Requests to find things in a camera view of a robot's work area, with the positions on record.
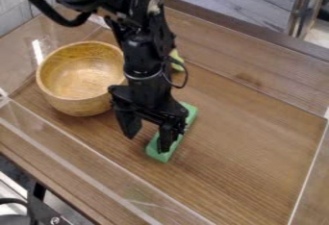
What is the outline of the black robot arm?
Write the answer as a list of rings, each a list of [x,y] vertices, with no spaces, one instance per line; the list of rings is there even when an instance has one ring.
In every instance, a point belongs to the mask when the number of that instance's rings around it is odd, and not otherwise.
[[[162,0],[55,0],[79,15],[66,18],[47,0],[29,0],[40,12],[58,24],[78,27],[100,10],[123,52],[126,85],[108,87],[115,116],[123,134],[132,138],[146,120],[158,125],[156,151],[167,153],[185,133],[189,111],[175,100],[173,57],[175,34],[166,20]]]

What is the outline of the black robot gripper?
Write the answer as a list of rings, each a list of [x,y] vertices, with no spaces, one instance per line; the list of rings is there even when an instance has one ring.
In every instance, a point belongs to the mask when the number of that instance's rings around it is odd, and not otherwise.
[[[167,153],[179,135],[185,133],[187,109],[173,95],[171,72],[159,71],[150,76],[126,73],[127,84],[111,85],[115,117],[124,136],[138,135],[143,120],[159,127],[158,153]]]

